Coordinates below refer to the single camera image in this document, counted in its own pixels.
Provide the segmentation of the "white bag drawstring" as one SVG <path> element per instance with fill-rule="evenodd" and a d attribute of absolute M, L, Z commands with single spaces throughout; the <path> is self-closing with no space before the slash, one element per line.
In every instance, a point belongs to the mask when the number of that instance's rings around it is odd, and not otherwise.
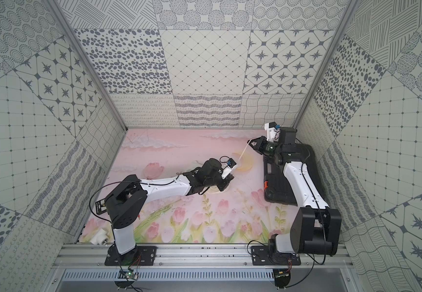
<path fill-rule="evenodd" d="M 253 166 L 253 160 L 251 155 L 248 153 L 248 147 L 248 144 L 246 144 L 242 150 L 239 152 L 234 152 L 231 156 L 231 158 L 234 158 L 234 160 L 237 162 L 238 171 L 246 172 L 251 170 Z"/>

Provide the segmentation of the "cream cloth soil bag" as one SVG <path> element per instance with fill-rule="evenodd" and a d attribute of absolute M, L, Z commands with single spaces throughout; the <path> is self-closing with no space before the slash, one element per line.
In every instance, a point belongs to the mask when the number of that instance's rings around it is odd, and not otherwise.
<path fill-rule="evenodd" d="M 223 193 L 223 191 L 219 190 L 217 186 L 212 186 L 209 188 L 209 190 L 206 193 L 215 194 L 215 193 Z"/>

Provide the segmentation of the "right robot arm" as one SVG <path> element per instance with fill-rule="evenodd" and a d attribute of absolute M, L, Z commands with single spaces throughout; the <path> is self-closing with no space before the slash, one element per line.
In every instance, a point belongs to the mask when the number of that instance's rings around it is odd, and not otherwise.
<path fill-rule="evenodd" d="M 287 191 L 298 211 L 286 234 L 273 235 L 270 249 L 280 254 L 304 253 L 333 256 L 338 250 L 342 217 L 318 190 L 319 174 L 313 149 L 297 139 L 294 128 L 275 122 L 265 124 L 266 136 L 248 143 L 271 167 L 273 178 L 265 181 L 271 203 L 281 203 Z"/>

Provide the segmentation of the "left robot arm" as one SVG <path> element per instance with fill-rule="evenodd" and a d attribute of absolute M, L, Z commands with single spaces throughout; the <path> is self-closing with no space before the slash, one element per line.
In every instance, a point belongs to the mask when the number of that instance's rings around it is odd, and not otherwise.
<path fill-rule="evenodd" d="M 214 186 L 222 192 L 234 179 L 231 173 L 236 167 L 232 158 L 223 163 L 211 158 L 201 167 L 172 178 L 142 180 L 136 175 L 127 176 L 105 198 L 118 254 L 123 256 L 136 249 L 133 224 L 145 203 L 168 197 L 202 195 Z"/>

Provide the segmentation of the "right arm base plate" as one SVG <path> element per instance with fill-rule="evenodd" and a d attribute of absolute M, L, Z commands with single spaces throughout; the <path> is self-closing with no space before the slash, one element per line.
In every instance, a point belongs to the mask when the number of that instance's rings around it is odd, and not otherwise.
<path fill-rule="evenodd" d="M 301 265 L 301 259 L 293 253 L 279 253 L 270 251 L 267 246 L 253 245 L 249 247 L 253 266 L 294 266 Z"/>

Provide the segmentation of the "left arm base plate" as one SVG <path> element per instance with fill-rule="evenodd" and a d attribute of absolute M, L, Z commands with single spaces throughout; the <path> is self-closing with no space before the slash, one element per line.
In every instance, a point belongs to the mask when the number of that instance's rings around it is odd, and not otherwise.
<path fill-rule="evenodd" d="M 153 266 L 156 258 L 156 246 L 137 246 L 121 255 L 115 244 L 109 247 L 105 266 Z"/>

